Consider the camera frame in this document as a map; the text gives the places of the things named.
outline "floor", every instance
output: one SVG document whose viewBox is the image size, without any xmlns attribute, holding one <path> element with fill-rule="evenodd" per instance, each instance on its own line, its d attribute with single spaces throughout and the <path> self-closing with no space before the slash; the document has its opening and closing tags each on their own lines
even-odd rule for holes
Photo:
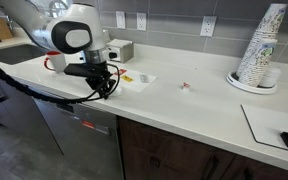
<svg viewBox="0 0 288 180">
<path fill-rule="evenodd" d="M 96 174 L 85 174 L 63 156 L 17 133 L 0 127 L 0 180 L 89 180 Z"/>
</svg>

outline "outlet cover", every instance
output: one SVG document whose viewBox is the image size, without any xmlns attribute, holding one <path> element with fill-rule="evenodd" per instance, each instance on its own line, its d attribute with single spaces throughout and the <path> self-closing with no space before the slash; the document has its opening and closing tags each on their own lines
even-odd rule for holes
<svg viewBox="0 0 288 180">
<path fill-rule="evenodd" d="M 146 13 L 137 13 L 137 30 L 146 31 Z"/>
<path fill-rule="evenodd" d="M 116 11 L 116 24 L 117 28 L 119 29 L 125 29 L 125 12 L 123 11 Z"/>
<path fill-rule="evenodd" d="M 202 29 L 201 29 L 201 36 L 212 37 L 215 23 L 216 23 L 216 16 L 204 16 Z"/>
</svg>

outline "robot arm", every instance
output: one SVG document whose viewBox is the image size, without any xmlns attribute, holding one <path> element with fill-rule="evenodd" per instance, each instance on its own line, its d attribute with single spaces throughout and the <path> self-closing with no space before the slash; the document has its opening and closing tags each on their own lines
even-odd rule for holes
<svg viewBox="0 0 288 180">
<path fill-rule="evenodd" d="M 0 0 L 0 10 L 14 19 L 39 46 L 65 54 L 82 51 L 89 64 L 104 61 L 100 52 L 105 48 L 103 29 L 91 5 L 72 4 L 56 19 L 39 13 L 27 0 Z"/>
</svg>

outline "stainless steel dishwasher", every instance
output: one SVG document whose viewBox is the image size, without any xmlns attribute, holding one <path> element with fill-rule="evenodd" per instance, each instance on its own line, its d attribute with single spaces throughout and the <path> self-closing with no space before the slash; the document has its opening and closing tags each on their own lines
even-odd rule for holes
<svg viewBox="0 0 288 180">
<path fill-rule="evenodd" d="M 124 179 L 114 114 L 80 104 L 35 102 L 74 170 L 88 179 Z"/>
</svg>

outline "backsplash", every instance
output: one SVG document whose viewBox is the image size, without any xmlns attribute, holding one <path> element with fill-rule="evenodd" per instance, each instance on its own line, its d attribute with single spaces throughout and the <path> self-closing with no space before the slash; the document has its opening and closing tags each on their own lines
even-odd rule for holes
<svg viewBox="0 0 288 180">
<path fill-rule="evenodd" d="M 242 57 L 270 3 L 288 0 L 73 0 L 95 6 L 111 38 L 197 52 Z M 126 13 L 117 29 L 116 11 Z M 136 30 L 136 13 L 147 13 L 147 31 Z M 217 16 L 213 37 L 199 36 L 204 15 Z M 273 61 L 288 63 L 288 8 Z"/>
</svg>

